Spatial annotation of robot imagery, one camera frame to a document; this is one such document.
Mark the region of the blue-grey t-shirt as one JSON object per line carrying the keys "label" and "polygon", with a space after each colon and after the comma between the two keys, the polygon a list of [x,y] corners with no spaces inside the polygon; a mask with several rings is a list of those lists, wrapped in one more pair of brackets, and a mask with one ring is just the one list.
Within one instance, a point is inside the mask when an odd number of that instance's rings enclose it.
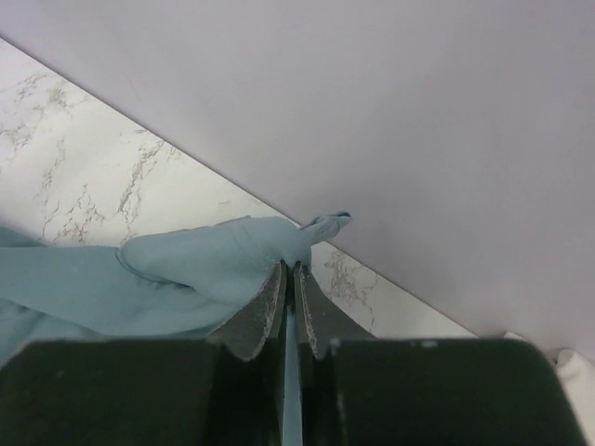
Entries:
{"label": "blue-grey t-shirt", "polygon": [[298,227],[281,217],[243,217],[210,227],[133,238],[117,248],[59,248],[1,233],[1,370],[39,341],[211,335],[284,264],[282,436],[307,445],[293,271],[311,248],[350,223],[345,212]]}

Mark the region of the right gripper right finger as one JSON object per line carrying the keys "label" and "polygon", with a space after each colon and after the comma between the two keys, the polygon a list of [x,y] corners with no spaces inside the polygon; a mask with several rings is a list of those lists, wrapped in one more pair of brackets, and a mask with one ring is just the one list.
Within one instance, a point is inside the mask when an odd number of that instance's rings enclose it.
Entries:
{"label": "right gripper right finger", "polygon": [[293,271],[307,445],[573,445],[553,366],[508,338],[380,339]]}

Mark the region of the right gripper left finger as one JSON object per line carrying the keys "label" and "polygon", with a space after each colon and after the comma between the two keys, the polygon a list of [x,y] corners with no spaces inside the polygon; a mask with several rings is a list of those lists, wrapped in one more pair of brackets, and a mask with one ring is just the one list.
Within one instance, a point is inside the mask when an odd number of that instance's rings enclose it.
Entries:
{"label": "right gripper left finger", "polygon": [[275,266],[207,336],[39,341],[1,370],[5,445],[277,445],[284,295]]}

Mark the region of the white folded t-shirt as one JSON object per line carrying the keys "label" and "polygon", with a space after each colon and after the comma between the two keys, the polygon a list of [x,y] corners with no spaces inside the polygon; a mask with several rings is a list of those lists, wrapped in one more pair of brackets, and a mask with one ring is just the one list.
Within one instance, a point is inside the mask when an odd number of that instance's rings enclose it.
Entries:
{"label": "white folded t-shirt", "polygon": [[554,366],[562,387],[583,430],[594,435],[594,363],[570,348],[541,349],[524,337],[505,332],[504,338],[523,341],[537,347]]}

